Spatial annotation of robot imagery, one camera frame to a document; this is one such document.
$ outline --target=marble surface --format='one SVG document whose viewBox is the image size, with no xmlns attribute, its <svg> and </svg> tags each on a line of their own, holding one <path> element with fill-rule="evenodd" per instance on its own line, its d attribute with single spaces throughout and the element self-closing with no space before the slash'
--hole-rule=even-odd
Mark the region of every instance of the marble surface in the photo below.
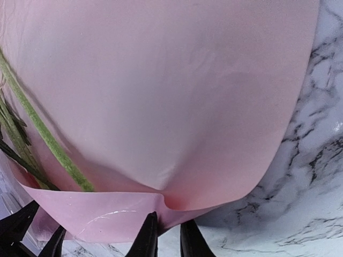
<svg viewBox="0 0 343 257">
<path fill-rule="evenodd" d="M 197 220 L 216 256 L 342 256 L 342 98 L 343 1 L 322 0 L 302 92 L 270 168 L 245 198 Z M 159 239 L 160 256 L 180 256 L 179 234 Z M 66 241 L 63 256 L 117 257 L 129 248 Z"/>
</svg>

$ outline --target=pink wrapping paper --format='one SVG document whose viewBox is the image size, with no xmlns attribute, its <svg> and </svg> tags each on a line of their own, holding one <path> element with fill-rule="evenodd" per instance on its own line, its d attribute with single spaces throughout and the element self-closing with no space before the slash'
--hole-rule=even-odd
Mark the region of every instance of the pink wrapping paper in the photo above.
<svg viewBox="0 0 343 257">
<path fill-rule="evenodd" d="M 0 0 L 1 48 L 97 192 L 80 192 L 6 88 L 63 192 L 11 171 L 71 238 L 88 242 L 132 241 L 154 210 L 167 229 L 245 196 L 288 125 L 318 5 Z M 48 223 L 35 223 L 38 238 L 51 235 Z"/>
</svg>

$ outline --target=green stem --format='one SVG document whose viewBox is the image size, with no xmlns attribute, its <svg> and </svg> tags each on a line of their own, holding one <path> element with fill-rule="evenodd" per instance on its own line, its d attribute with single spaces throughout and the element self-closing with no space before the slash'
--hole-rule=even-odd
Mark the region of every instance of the green stem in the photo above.
<svg viewBox="0 0 343 257">
<path fill-rule="evenodd" d="M 50 133 L 44 122 L 40 119 L 37 112 L 34 110 L 25 94 L 22 92 L 17 79 L 15 78 L 9 64 L 7 63 L 2 51 L 0 50 L 0 69 L 5 77 L 7 83 L 10 85 L 12 91 L 16 95 L 20 104 L 23 106 L 27 115 L 35 125 L 40 136 L 45 141 L 53 155 L 60 162 L 60 164 L 66 169 L 69 175 L 74 181 L 82 188 L 83 191 L 93 192 L 93 185 L 87 180 L 87 178 L 79 171 L 76 165 L 71 161 L 63 148 L 58 144 L 56 139 Z"/>
</svg>

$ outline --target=rosemary sprig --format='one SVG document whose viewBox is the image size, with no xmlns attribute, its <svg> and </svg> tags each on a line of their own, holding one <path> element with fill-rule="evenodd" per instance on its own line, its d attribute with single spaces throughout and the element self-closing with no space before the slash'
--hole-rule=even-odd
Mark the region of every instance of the rosemary sprig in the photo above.
<svg viewBox="0 0 343 257">
<path fill-rule="evenodd" d="M 9 145 L 7 145 L 2 139 L 0 139 L 0 149 L 3 151 L 8 157 L 12 158 L 14 161 L 16 161 L 20 166 L 22 166 L 24 169 L 27 170 L 28 173 L 32 174 L 36 179 L 38 179 L 40 182 L 44 183 L 48 186 L 49 189 L 54 191 L 59 191 L 58 187 L 55 186 L 53 183 L 51 183 L 45 176 L 43 176 L 39 171 L 37 171 L 35 168 L 33 168 L 31 165 L 29 165 L 25 160 L 20 158 L 19 155 L 16 154 L 15 151 L 13 151 Z"/>
<path fill-rule="evenodd" d="M 25 144 L 28 146 L 31 146 L 31 143 L 30 143 L 28 136 L 26 134 L 26 131 L 24 129 L 24 127 L 27 127 L 27 125 L 25 124 L 25 122 L 22 119 L 20 119 L 15 114 L 15 112 L 13 111 L 13 109 L 11 108 L 9 103 L 6 101 L 6 99 L 5 99 L 5 105 L 7 107 L 7 111 L 9 112 L 9 114 L 10 114 L 15 126 L 17 127 L 19 134 L 21 135 L 22 139 L 24 140 Z"/>
<path fill-rule="evenodd" d="M 51 132 L 45 126 L 37 112 L 34 110 L 25 94 L 22 92 L 19 82 L 13 74 L 7 60 L 5 59 L 0 49 L 0 70 L 6 79 L 8 85 L 11 87 L 15 96 L 17 97 L 20 104 L 23 106 L 25 112 L 33 122 L 34 126 L 38 130 L 40 136 L 45 141 L 53 155 L 60 162 L 60 164 L 66 169 L 69 175 L 74 181 L 82 188 L 83 191 L 93 192 L 93 185 L 87 180 L 87 178 L 79 171 L 76 165 L 71 161 L 68 155 L 65 153 L 63 148 L 58 144 L 56 139 L 53 137 Z"/>
<path fill-rule="evenodd" d="M 38 163 L 36 162 L 35 158 L 33 157 L 33 155 L 31 154 L 30 149 L 28 149 L 28 146 L 25 144 L 24 138 L 20 134 L 20 132 L 18 131 L 17 125 L 15 125 L 11 116 L 7 112 L 8 109 L 7 109 L 7 107 L 6 107 L 1 96 L 2 96 L 2 94 L 0 91 L 0 124 L 4 125 L 5 130 L 7 131 L 7 134 L 9 135 L 9 137 L 10 137 L 13 145 L 15 146 L 16 150 L 21 155 L 21 158 L 28 165 L 30 165 L 35 170 L 37 170 L 40 175 L 43 176 L 42 170 L 40 169 L 40 167 L 39 167 Z M 49 188 L 48 185 L 46 185 L 43 181 L 41 181 L 37 177 L 36 177 L 36 181 L 38 182 L 38 184 L 40 185 L 40 187 L 42 189 L 52 189 L 52 188 Z"/>
</svg>

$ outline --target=plant stem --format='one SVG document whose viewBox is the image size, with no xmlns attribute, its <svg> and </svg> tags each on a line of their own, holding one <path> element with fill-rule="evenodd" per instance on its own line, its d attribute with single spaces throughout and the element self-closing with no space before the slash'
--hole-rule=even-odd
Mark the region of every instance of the plant stem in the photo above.
<svg viewBox="0 0 343 257">
<path fill-rule="evenodd" d="M 23 106 L 27 115 L 35 125 L 40 136 L 45 141 L 53 155 L 60 162 L 60 164 L 66 169 L 69 175 L 74 179 L 74 181 L 82 188 L 83 191 L 93 192 L 93 185 L 87 180 L 87 178 L 79 171 L 76 165 L 71 161 L 68 155 L 65 153 L 63 148 L 58 144 L 56 139 L 50 133 L 48 128 L 45 126 L 44 122 L 41 120 L 37 112 L 34 110 L 25 94 L 22 92 L 19 82 L 14 76 L 8 62 L 6 61 L 2 51 L 0 50 L 0 69 L 3 73 L 4 78 L 11 87 L 15 96 L 17 97 L 20 104 Z"/>
</svg>

